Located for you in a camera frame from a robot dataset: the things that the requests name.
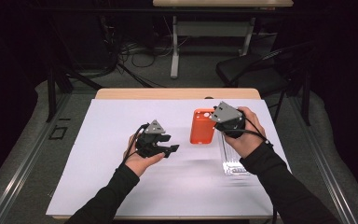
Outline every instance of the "red phone case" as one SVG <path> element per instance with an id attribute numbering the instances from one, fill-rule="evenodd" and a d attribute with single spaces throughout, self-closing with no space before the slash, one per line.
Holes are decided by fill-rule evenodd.
<path id="1" fill-rule="evenodd" d="M 213 139 L 214 125 L 216 122 L 211 120 L 213 108 L 199 108 L 194 111 L 193 122 L 191 124 L 190 143 L 210 144 Z"/>

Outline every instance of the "white table leg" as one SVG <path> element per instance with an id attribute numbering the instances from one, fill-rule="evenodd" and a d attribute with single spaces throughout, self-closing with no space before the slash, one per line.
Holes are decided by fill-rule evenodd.
<path id="1" fill-rule="evenodd" d="M 249 21 L 249 26 L 246 27 L 247 35 L 245 37 L 245 41 L 243 43 L 242 49 L 240 49 L 240 56 L 246 55 L 248 53 L 254 28 L 255 28 L 255 18 L 251 18 L 251 20 Z"/>
<path id="2" fill-rule="evenodd" d="M 172 65 L 171 65 L 171 78 L 178 78 L 178 69 L 179 69 L 179 49 L 178 49 L 178 32 L 177 32 L 177 20 L 176 16 L 173 16 L 172 23 Z"/>

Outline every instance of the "person's right hand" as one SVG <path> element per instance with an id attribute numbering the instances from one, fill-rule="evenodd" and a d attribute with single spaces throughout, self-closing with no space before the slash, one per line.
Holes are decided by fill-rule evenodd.
<path id="1" fill-rule="evenodd" d="M 260 125 L 257 115 L 253 111 L 245 106 L 241 106 L 238 109 L 243 111 L 245 117 L 255 125 L 263 136 L 266 136 L 264 128 Z M 257 129 L 248 120 L 245 122 L 245 130 L 257 133 Z M 225 135 L 225 140 L 242 158 L 249 156 L 263 142 L 263 139 L 251 133 L 243 133 L 239 138 L 232 138 Z"/>

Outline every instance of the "white sheet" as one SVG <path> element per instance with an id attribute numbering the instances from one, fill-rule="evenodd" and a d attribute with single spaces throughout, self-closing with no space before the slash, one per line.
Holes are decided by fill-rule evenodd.
<path id="1" fill-rule="evenodd" d="M 71 216 L 104 187 L 122 160 L 129 137 L 156 119 L 171 135 L 161 146 L 180 145 L 149 167 L 117 210 L 117 217 L 263 217 L 272 215 L 254 175 L 224 174 L 215 131 L 209 145 L 189 142 L 193 111 L 225 101 L 246 105 L 259 117 L 275 151 L 286 161 L 263 100 L 93 100 L 72 148 L 48 216 Z"/>

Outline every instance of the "desk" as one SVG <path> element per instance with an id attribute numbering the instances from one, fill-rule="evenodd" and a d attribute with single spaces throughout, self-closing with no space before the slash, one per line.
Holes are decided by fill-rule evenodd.
<path id="1" fill-rule="evenodd" d="M 155 7 L 291 7 L 292 0 L 153 0 Z M 244 36 L 240 55 L 245 55 L 249 48 L 255 18 L 248 21 L 178 21 L 173 16 L 172 39 L 173 54 L 171 78 L 178 78 L 179 35 L 197 36 Z"/>
<path id="2" fill-rule="evenodd" d="M 209 145 L 189 143 L 194 108 L 221 102 L 205 97 L 250 106 L 259 115 L 275 151 L 286 160 L 267 106 L 256 90 L 102 89 L 91 102 L 47 215 L 67 218 L 93 197 L 120 164 L 122 148 L 127 145 L 123 139 L 141 124 L 157 119 L 172 136 L 160 145 L 180 147 L 168 159 L 148 168 L 117 210 L 117 219 L 271 217 L 269 196 L 255 175 L 224 175 L 219 132 Z"/>

